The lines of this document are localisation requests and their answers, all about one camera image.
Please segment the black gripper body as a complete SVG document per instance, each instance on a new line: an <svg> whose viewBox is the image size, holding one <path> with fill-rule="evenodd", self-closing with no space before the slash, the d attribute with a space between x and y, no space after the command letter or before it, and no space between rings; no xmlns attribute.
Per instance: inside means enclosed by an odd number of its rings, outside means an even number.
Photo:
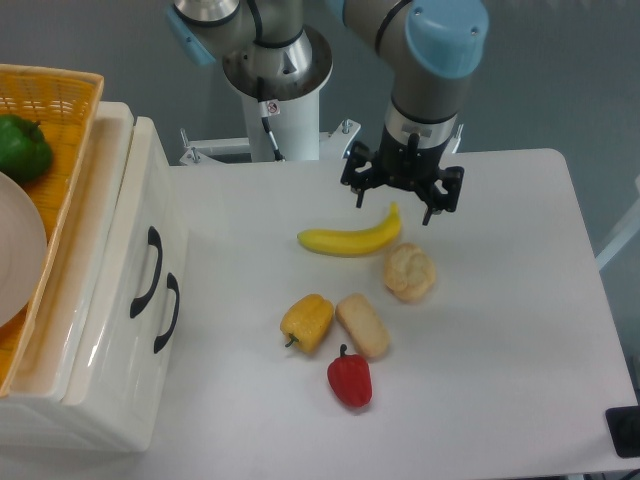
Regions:
<svg viewBox="0 0 640 480"><path fill-rule="evenodd" d="M453 212L458 206L464 168L440 167L451 137L452 133L448 132L432 145L417 130L393 132L385 126L376 151L360 141L353 144L341 183L353 193L355 187L369 190L386 185L413 192L422 202L433 192L439 195L440 212Z"/></svg>

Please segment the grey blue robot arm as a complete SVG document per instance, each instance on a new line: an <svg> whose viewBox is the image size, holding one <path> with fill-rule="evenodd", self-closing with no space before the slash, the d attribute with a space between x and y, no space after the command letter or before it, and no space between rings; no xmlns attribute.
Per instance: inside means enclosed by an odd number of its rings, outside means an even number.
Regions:
<svg viewBox="0 0 640 480"><path fill-rule="evenodd" d="M338 20L394 75L376 149L346 150L341 181L357 196L387 185L428 215L456 209L464 171L442 167L489 29L479 1L333 1ZM174 1L168 23L193 62L220 62L240 96L255 162L316 160L319 93L333 59L300 1Z"/></svg>

